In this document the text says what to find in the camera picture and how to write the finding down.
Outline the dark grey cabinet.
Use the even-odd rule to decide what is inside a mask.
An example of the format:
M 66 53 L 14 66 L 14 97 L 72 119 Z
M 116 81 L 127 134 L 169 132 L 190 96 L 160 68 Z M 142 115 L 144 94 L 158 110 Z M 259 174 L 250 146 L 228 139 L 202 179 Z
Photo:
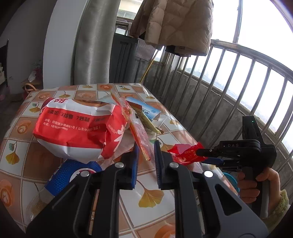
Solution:
M 114 34 L 110 69 L 110 83 L 132 83 L 132 73 L 135 65 L 138 39 L 129 36 Z

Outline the Pepsi plastic bottle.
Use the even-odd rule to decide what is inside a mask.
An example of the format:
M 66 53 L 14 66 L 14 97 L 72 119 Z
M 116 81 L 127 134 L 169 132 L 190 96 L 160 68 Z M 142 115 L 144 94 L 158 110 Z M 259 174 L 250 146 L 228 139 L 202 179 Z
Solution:
M 102 171 L 102 168 L 97 162 L 84 164 L 76 160 L 65 160 L 27 206 L 26 218 L 29 222 L 31 222 L 53 198 L 83 171 L 88 171 L 92 174 Z

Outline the red white paper food bag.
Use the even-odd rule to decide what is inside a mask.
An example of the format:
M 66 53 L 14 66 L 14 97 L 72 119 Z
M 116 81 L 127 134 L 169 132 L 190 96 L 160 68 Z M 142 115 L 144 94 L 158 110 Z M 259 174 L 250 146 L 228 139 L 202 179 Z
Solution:
M 56 157 L 87 164 L 110 159 L 121 143 L 126 125 L 117 104 L 48 98 L 33 135 Z

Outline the blue mesh trash basket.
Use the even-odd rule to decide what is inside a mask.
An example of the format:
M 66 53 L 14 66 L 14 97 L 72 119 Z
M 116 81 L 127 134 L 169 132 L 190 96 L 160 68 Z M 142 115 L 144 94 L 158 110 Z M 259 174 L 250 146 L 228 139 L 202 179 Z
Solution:
M 237 194 L 239 194 L 240 189 L 238 188 L 237 180 L 231 174 L 229 174 L 227 172 L 223 172 L 223 174 L 228 179 L 228 181 L 232 184 L 232 186 L 236 190 Z

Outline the patterned vinyl tablecloth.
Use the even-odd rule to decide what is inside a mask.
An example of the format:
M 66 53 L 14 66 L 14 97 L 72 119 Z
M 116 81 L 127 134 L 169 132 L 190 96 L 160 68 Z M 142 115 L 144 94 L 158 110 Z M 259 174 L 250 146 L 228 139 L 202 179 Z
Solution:
M 1 144 L 1 237 L 27 237 L 81 173 L 101 174 L 139 148 L 135 187 L 121 190 L 119 237 L 175 237 L 174 192 L 158 188 L 153 145 L 196 140 L 141 84 L 83 84 L 31 92 Z

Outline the grey curtain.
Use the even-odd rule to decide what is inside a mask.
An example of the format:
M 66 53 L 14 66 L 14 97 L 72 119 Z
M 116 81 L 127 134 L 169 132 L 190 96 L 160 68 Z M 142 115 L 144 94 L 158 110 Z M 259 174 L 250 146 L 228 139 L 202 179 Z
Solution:
M 120 1 L 88 1 L 75 42 L 75 84 L 108 83 Z

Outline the metal balcony railing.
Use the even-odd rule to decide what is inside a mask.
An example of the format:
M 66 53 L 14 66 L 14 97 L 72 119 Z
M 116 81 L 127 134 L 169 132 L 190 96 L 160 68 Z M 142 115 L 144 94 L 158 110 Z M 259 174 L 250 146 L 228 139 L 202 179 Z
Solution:
M 242 117 L 254 116 L 277 166 L 292 160 L 292 64 L 236 44 L 212 41 L 208 54 L 178 57 L 139 41 L 132 83 L 120 91 L 161 111 L 162 130 L 180 143 L 215 146 L 242 139 Z

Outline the beige puffer jacket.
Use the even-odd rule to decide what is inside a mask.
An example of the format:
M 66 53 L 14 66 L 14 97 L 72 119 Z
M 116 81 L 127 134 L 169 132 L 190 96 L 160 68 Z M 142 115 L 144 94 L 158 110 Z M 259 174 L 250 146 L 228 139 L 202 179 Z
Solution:
M 130 35 L 181 57 L 206 56 L 212 37 L 213 1 L 143 1 Z

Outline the clear red printed plastic wrapper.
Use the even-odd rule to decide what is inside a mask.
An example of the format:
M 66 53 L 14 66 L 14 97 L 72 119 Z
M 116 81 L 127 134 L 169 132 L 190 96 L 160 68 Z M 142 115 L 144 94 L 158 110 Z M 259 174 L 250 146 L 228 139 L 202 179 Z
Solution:
M 111 91 L 111 96 L 114 101 L 121 107 L 122 115 L 127 120 L 130 131 L 134 137 L 134 140 L 142 152 L 144 158 L 147 161 L 154 160 L 153 146 L 149 142 L 149 137 L 147 132 L 140 121 L 136 118 L 135 110 L 130 106 L 130 104 L 123 97 L 119 97 L 118 93 Z

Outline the yellow snack packet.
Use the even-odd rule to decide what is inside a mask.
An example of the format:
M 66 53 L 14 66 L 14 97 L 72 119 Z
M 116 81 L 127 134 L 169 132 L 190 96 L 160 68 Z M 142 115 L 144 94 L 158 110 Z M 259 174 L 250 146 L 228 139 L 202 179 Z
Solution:
M 135 110 L 135 112 L 137 113 L 140 121 L 142 122 L 142 124 L 149 129 L 150 131 L 156 133 L 156 134 L 162 134 L 162 131 L 155 127 L 153 125 L 153 123 L 151 122 L 151 120 L 146 116 L 146 114 L 142 111 L 142 106 L 138 105 L 136 103 L 132 103 L 129 102 L 130 106 Z

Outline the blue white medicine box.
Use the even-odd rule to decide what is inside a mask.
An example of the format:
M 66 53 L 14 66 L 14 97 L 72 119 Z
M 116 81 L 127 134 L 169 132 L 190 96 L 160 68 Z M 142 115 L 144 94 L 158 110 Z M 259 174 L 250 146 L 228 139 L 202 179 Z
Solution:
M 148 119 L 150 119 L 151 121 L 153 120 L 158 120 L 160 118 L 160 114 L 161 111 L 144 103 L 143 101 L 140 101 L 138 99 L 135 99 L 133 97 L 128 97 L 126 98 L 126 101 L 130 104 L 130 105 L 139 105 L 139 107 L 142 108 L 142 112 L 146 115 L 146 117 Z

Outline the white green fluffy garment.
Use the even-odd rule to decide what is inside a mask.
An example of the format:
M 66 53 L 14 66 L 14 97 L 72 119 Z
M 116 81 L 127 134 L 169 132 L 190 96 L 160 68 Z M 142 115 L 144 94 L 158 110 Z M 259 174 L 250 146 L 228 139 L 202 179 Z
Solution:
M 269 233 L 271 233 L 273 229 L 277 227 L 277 225 L 280 223 L 280 221 L 290 208 L 289 198 L 285 189 L 280 191 L 280 196 L 280 202 L 278 203 L 275 210 L 271 213 L 271 215 L 266 218 L 261 218 L 261 220 L 267 226 Z

